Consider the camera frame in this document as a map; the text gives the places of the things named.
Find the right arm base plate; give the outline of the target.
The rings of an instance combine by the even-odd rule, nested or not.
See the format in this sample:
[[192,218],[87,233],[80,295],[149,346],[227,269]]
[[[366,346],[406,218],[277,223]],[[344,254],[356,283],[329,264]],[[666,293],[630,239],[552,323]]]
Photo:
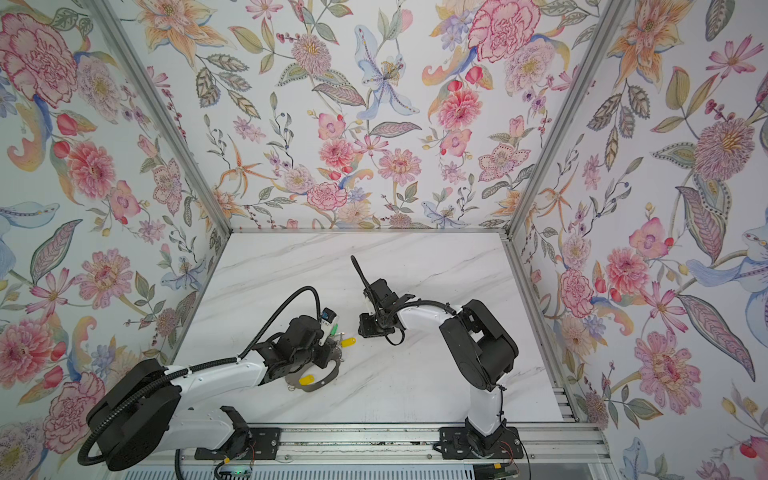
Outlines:
[[525,453],[516,428],[501,425],[488,436],[467,424],[441,427],[438,441],[432,445],[443,460],[517,460]]

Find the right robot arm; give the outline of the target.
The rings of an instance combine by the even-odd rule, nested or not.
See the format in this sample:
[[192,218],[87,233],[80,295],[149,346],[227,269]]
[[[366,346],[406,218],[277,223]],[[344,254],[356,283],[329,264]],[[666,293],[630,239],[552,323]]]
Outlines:
[[440,332],[457,369],[470,386],[470,408],[465,419],[467,440],[486,455],[501,441],[506,428],[504,391],[500,380],[511,373],[519,348],[511,335],[479,300],[456,309],[447,303],[403,296],[378,279],[363,282],[369,311],[360,315],[358,333],[384,338],[390,345],[404,340],[409,329]]

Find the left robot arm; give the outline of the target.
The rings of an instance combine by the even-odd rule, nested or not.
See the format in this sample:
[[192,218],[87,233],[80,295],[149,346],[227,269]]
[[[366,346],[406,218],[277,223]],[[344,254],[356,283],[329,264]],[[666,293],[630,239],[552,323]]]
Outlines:
[[203,449],[224,461],[246,453],[255,440],[233,406],[210,400],[258,388],[314,364],[325,367],[336,345],[328,336],[336,314],[301,315],[286,331],[252,346],[257,357],[228,357],[190,367],[163,367],[154,359],[137,364],[86,416],[89,435],[81,466],[105,464],[126,470],[153,453]]

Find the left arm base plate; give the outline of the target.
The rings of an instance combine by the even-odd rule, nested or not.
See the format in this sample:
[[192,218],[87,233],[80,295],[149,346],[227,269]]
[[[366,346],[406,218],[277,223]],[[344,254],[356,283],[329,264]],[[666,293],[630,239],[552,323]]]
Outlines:
[[273,427],[250,428],[248,432],[236,430],[232,437],[218,449],[197,448],[194,459],[201,461],[275,460],[281,434],[281,428]]

